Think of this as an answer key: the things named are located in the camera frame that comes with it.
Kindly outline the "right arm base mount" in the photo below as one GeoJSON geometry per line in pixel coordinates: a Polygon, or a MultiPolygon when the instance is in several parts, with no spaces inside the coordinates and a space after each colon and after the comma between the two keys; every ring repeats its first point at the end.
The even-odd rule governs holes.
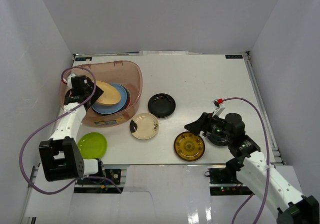
{"type": "Polygon", "coordinates": [[[204,176],[209,179],[209,189],[211,196],[234,196],[234,195],[250,195],[250,189],[234,179],[229,177],[224,168],[209,168],[204,176]]]}

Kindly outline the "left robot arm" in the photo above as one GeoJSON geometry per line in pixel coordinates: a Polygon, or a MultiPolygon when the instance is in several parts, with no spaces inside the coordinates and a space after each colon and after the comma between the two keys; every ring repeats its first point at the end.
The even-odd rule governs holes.
{"type": "Polygon", "coordinates": [[[89,176],[94,183],[105,179],[106,171],[97,158],[85,159],[77,146],[76,137],[92,103],[103,93],[94,90],[94,83],[85,76],[69,75],[63,103],[64,117],[47,141],[39,144],[39,153],[47,181],[58,181],[89,176]]]}

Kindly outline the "dark teal ceramic plate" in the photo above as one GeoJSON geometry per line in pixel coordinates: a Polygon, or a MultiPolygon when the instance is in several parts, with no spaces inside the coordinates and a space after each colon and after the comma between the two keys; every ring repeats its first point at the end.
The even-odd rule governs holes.
{"type": "Polygon", "coordinates": [[[124,109],[126,109],[129,106],[130,102],[131,102],[131,92],[129,91],[129,89],[126,86],[124,86],[124,88],[125,88],[126,93],[127,93],[127,100],[126,100],[126,103],[124,105],[124,109]]]}

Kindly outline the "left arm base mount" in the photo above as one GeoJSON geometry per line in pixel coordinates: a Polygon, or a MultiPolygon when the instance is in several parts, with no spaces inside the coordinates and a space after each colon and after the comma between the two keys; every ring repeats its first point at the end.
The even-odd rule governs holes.
{"type": "Polygon", "coordinates": [[[116,185],[121,183],[121,169],[118,168],[112,168],[112,169],[103,169],[102,171],[103,176],[111,179],[116,185]]]}

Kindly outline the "light blue plate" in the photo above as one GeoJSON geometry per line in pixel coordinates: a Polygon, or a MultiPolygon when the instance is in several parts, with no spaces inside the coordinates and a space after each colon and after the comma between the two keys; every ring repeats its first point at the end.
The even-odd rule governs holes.
{"type": "Polygon", "coordinates": [[[110,85],[115,87],[119,91],[121,95],[121,100],[117,104],[111,105],[111,106],[105,106],[105,105],[99,104],[98,102],[95,102],[91,107],[98,114],[111,115],[122,110],[126,105],[126,102],[128,100],[127,89],[124,86],[117,83],[110,83],[110,85]]]}

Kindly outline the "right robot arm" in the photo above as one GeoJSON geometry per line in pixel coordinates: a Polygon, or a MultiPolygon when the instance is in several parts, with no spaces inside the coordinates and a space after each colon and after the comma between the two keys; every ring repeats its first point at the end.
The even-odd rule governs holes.
{"type": "Polygon", "coordinates": [[[229,113],[219,118],[211,113],[185,129],[194,135],[208,134],[214,141],[227,145],[233,159],[224,171],[231,183],[241,182],[259,197],[276,218],[277,223],[319,223],[319,202],[294,188],[267,159],[260,147],[245,132],[242,117],[229,113]]]}

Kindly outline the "lime green plate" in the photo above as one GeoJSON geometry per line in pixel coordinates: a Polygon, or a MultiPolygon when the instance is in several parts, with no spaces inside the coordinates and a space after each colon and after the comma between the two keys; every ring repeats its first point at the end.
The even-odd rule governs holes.
{"type": "Polygon", "coordinates": [[[101,159],[107,151],[107,139],[98,132],[84,135],[77,143],[83,159],[101,159]]]}

